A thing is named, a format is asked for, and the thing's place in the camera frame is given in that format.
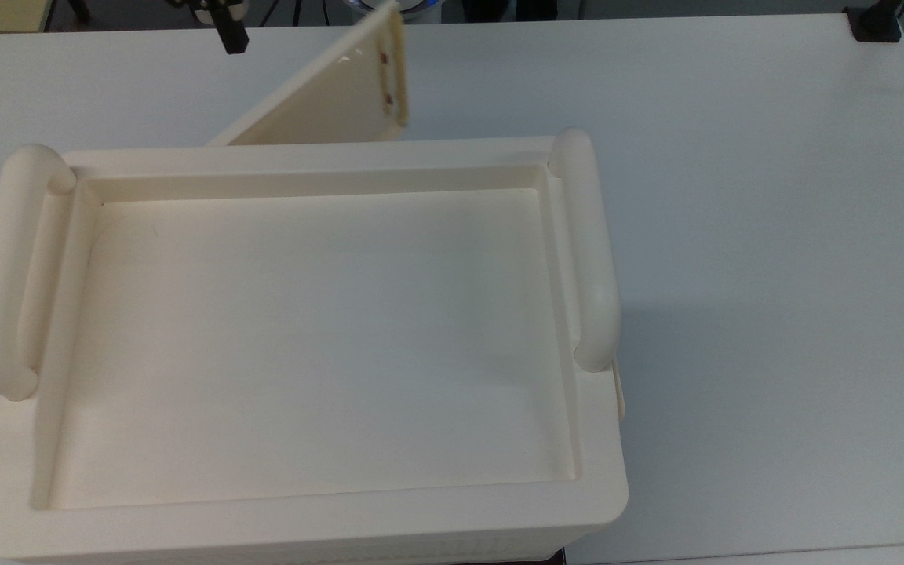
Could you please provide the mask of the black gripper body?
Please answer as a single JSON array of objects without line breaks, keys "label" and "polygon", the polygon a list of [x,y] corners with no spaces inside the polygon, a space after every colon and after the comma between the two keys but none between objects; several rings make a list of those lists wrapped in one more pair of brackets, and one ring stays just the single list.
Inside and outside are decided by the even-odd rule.
[{"label": "black gripper body", "polygon": [[191,14],[202,24],[215,24],[214,13],[227,13],[234,22],[244,21],[250,1],[191,1]]}]

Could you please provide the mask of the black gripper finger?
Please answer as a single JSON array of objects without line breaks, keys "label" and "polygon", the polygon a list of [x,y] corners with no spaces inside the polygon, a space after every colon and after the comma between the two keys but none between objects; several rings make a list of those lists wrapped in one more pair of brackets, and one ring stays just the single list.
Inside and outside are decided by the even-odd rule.
[{"label": "black gripper finger", "polygon": [[214,13],[215,24],[224,50],[228,54],[241,54],[246,51],[249,43],[249,36],[243,21],[234,22],[228,14],[222,12]]}]

